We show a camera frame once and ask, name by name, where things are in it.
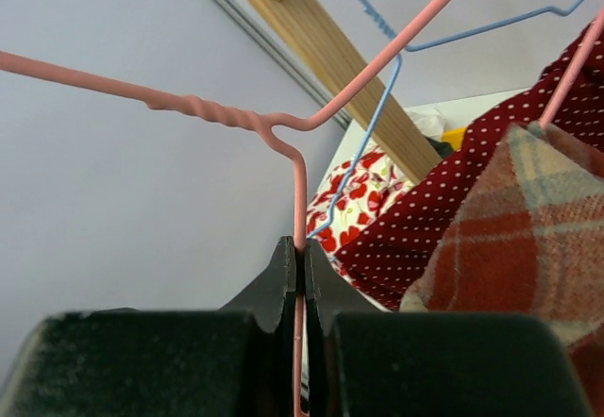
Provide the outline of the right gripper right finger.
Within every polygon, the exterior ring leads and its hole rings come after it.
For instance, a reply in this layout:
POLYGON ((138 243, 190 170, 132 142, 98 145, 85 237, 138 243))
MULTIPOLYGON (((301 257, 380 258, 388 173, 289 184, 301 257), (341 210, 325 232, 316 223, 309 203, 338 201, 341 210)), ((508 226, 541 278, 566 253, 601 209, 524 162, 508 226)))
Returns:
POLYGON ((305 252, 313 416, 590 416, 569 357, 513 313, 383 312, 305 252))

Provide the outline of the red plaid skirt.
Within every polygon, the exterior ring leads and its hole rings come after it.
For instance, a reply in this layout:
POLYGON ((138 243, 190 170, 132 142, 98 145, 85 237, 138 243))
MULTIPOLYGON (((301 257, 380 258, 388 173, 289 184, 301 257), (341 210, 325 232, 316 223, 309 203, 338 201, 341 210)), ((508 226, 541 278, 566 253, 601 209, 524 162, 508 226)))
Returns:
POLYGON ((541 319, 601 415, 602 153, 554 125, 511 126, 400 309, 541 319))

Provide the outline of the dark red polka dot skirt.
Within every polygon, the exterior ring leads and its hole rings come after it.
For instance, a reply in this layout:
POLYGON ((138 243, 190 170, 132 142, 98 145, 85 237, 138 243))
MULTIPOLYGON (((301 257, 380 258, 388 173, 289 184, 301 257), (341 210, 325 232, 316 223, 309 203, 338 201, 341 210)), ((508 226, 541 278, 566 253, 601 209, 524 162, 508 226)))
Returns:
POLYGON ((354 288, 388 310, 398 310, 406 289, 419 278, 462 200, 474 186, 512 124, 538 120, 573 56, 577 37, 547 65, 529 89, 498 103, 466 129, 461 148, 411 190, 369 193, 377 206, 332 255, 332 266, 354 288))

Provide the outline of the dark grey dotted skirt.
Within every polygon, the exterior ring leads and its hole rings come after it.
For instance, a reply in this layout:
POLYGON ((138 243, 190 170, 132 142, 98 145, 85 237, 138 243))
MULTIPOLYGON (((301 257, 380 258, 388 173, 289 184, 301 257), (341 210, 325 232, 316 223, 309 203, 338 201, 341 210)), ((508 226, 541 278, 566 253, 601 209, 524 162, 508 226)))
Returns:
POLYGON ((441 159, 446 159, 455 152, 454 148, 449 142, 436 141, 431 137, 426 137, 426 140, 441 159))

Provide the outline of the blue wire hanger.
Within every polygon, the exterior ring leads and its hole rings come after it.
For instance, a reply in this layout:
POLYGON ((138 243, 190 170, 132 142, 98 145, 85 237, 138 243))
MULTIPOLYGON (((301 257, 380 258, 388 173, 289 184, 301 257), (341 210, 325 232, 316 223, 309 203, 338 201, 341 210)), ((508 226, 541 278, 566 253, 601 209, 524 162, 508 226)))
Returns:
MULTIPOLYGON (((384 17, 379 13, 378 10, 371 4, 369 0, 358 0, 363 8, 363 11, 366 15, 368 15, 373 23, 377 26, 377 28, 391 41, 393 40, 398 33, 389 25, 389 23, 384 19, 384 17)), ((576 0, 572 3, 568 8, 561 8, 554 5, 548 5, 540 8, 533 9, 531 11, 518 14, 509 18, 504 18, 500 21, 492 22, 486 25, 477 26, 472 29, 464 30, 462 32, 452 34, 449 36, 442 37, 438 40, 433 40, 430 42, 420 43, 418 45, 407 45, 404 48, 405 52, 413 53, 420 52, 430 48, 434 48, 437 46, 441 46, 447 43, 456 42, 460 40, 465 40, 467 38, 471 38, 473 36, 477 36, 489 31, 493 31, 502 27, 506 27, 508 25, 518 24, 529 19, 535 18, 537 16, 541 16, 544 14, 554 14, 558 17, 567 17, 571 13, 573 13, 582 3, 587 0, 576 0)), ((388 83, 386 84, 385 90, 382 92, 381 96, 378 99, 378 102, 375 104, 374 112, 370 118, 369 125, 365 129, 365 134, 361 138, 361 142, 355 154, 352 156, 351 160, 348 162, 348 166, 345 169, 344 174, 342 175, 342 179, 338 182, 338 187, 333 193, 333 196, 329 200, 329 205, 327 207, 326 212, 326 220, 321 224, 317 225, 308 235, 307 238, 309 240, 315 240, 321 243, 324 251, 327 254, 327 258, 329 260, 334 259, 334 253, 336 252, 336 248, 326 248, 324 246, 324 241, 327 241, 329 238, 336 239, 336 236, 347 232, 347 229, 344 228, 340 231, 334 229, 333 223, 335 219, 335 212, 337 208, 337 203, 342 197, 344 193, 344 188, 350 180, 350 176, 353 175, 357 168, 357 164, 360 162, 364 149, 366 148, 369 140, 371 139, 371 135, 376 129, 376 125, 378 124, 379 119, 382 117, 382 112, 384 111, 384 107, 388 98, 391 96, 391 91, 394 87, 394 83, 396 82, 400 70, 402 68, 402 55, 398 53, 394 58, 395 67, 391 74, 388 83)))

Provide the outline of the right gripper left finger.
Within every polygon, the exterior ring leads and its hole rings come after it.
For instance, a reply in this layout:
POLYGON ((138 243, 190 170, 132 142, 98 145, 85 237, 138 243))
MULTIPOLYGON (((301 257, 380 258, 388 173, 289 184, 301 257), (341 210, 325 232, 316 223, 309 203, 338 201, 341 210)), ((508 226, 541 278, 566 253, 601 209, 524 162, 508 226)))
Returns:
POLYGON ((5 416, 290 416, 296 254, 217 310, 58 313, 25 339, 1 390, 5 416))

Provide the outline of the pink wire hanger plaid skirt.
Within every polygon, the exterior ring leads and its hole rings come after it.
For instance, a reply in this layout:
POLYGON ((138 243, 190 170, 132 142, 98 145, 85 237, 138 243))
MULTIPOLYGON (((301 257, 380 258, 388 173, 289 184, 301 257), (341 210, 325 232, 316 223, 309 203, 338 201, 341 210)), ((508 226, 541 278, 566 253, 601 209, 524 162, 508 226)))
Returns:
MULTIPOLYGON (((17 56, 11 53, 2 54, 1 67, 4 71, 9 73, 26 75, 70 87, 138 100, 145 103, 151 109, 176 111, 211 123, 253 131, 257 133, 271 149, 288 158, 293 163, 295 183, 294 232, 292 235, 286 237, 292 239, 296 254, 296 292, 294 299, 293 338, 294 412, 290 415, 295 416, 298 412, 300 370, 302 366, 300 359, 302 348, 300 337, 302 334, 308 335, 305 279, 305 252, 307 244, 310 242, 306 236, 307 170, 301 153, 293 146, 279 139, 274 134, 273 129, 275 126, 285 126, 299 131, 309 131, 324 123, 330 115, 345 106, 358 92, 360 92, 366 84, 368 84, 450 1, 451 0, 432 0, 369 65, 367 65, 325 107, 310 118, 299 118, 285 113, 261 115, 250 110, 228 108, 193 95, 182 96, 174 93, 162 92, 100 75, 80 72, 32 58, 17 56)), ((563 345, 562 348, 569 357, 574 372, 583 388, 567 349, 563 345)))

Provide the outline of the white red floral skirt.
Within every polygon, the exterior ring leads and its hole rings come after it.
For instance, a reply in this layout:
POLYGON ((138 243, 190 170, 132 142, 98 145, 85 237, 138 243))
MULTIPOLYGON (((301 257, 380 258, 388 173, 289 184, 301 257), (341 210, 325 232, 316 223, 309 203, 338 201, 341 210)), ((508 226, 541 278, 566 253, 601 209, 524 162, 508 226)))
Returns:
POLYGON ((412 187, 393 160, 370 141, 359 158, 327 173, 307 208, 307 235, 321 243, 334 269, 343 275, 336 253, 412 187))

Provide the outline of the white pleated skirt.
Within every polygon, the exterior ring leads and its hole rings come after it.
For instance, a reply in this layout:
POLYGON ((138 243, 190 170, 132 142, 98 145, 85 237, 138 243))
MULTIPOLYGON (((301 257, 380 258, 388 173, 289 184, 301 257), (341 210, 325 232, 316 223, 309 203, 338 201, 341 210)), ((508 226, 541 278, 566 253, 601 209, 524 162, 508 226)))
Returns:
POLYGON ((408 117, 413 121, 419 131, 428 138, 439 141, 446 128, 446 118, 436 108, 406 111, 408 117))

